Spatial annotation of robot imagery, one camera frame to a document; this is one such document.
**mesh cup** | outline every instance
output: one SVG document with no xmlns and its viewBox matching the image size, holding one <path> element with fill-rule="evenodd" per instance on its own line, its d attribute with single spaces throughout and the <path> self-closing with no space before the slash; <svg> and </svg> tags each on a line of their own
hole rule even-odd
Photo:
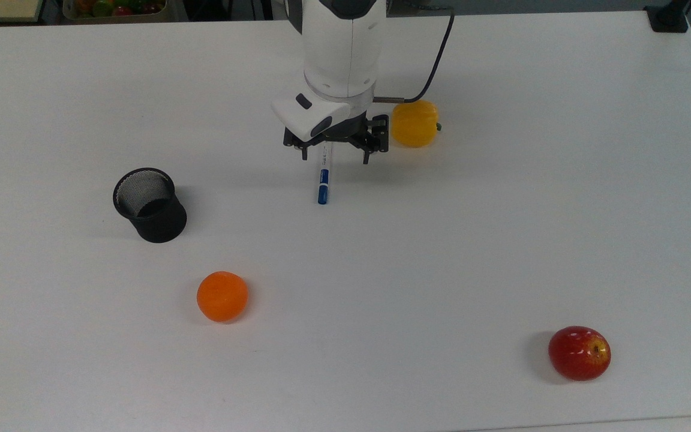
<svg viewBox="0 0 691 432">
<path fill-rule="evenodd" d="M 124 175 L 113 189 L 113 207 L 151 243 L 170 241 L 186 226 L 175 183 L 162 170 L 146 167 Z"/>
</svg>

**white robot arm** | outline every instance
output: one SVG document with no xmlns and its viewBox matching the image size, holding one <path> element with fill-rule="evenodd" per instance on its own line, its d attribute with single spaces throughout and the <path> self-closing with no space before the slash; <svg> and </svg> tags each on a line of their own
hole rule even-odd
<svg viewBox="0 0 691 432">
<path fill-rule="evenodd" d="M 298 5 L 304 75 L 290 98 L 271 104 L 286 127 L 284 144 L 300 148 L 307 159 L 311 145 L 350 142 L 364 151 L 367 163 L 370 154 L 387 151 L 387 115 L 366 119 L 375 95 L 386 1 L 302 0 Z M 290 21 L 296 24 L 293 16 Z"/>
</svg>

